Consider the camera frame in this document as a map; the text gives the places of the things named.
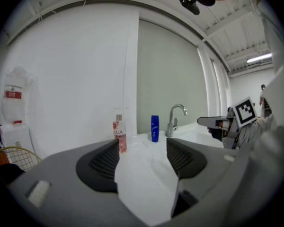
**ceiling light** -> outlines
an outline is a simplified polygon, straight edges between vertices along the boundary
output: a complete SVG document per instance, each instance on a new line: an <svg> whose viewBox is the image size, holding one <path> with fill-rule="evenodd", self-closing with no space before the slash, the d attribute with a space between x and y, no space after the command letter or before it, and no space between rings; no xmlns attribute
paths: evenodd
<svg viewBox="0 0 284 227"><path fill-rule="evenodd" d="M262 60L262 59L270 58L271 56L272 56L271 53L268 53L268 54L265 54L265 55L260 55L260 56L248 59L247 63L252 63L252 62L255 62L255 61Z"/></svg>

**person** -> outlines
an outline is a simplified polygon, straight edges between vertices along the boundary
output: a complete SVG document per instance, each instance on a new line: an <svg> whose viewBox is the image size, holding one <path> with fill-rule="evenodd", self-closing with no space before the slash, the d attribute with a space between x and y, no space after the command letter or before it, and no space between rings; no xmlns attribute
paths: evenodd
<svg viewBox="0 0 284 227"><path fill-rule="evenodd" d="M212 1L222 0L197 0L201 4L207 6L207 4L213 4ZM268 47L272 53L272 61L274 64L275 74L278 74L280 69L284 68L284 28L277 19L276 14L272 11L270 5L266 0L256 0L257 8L261 14L263 20L263 26ZM257 139L263 132L276 128L277 124L275 117L270 114L269 117L250 123L242 127L238 145L247 143Z"/></svg>
<svg viewBox="0 0 284 227"><path fill-rule="evenodd" d="M261 118L265 118L265 115L264 115L264 111L265 111L265 109L264 109L264 98L263 98L263 90L266 88L266 86L264 85L264 84L262 84L262 86L261 86L261 89L262 89L262 91L261 91L261 93L260 93L260 106L261 106Z"/></svg>

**chrome faucet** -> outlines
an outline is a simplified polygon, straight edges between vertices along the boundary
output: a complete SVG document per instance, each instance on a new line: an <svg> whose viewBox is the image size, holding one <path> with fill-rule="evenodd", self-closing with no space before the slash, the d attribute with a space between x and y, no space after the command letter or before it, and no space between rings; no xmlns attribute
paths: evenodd
<svg viewBox="0 0 284 227"><path fill-rule="evenodd" d="M178 129L178 119L175 118L175 125L173 125L172 123L173 111L175 108L181 108L183 110L184 115L187 115L187 110L182 104L176 104L172 106L169 113L169 123L167 124L167 132L166 132L167 137L172 137L173 132Z"/></svg>

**lotion bottle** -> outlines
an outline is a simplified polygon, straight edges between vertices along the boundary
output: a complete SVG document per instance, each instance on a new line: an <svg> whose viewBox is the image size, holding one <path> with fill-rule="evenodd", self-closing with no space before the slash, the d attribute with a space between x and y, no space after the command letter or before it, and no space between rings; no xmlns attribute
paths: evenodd
<svg viewBox="0 0 284 227"><path fill-rule="evenodd" d="M127 151L125 121L122 121L122 114L116 115L116 121L113 122L114 139L119 140L119 152Z"/></svg>

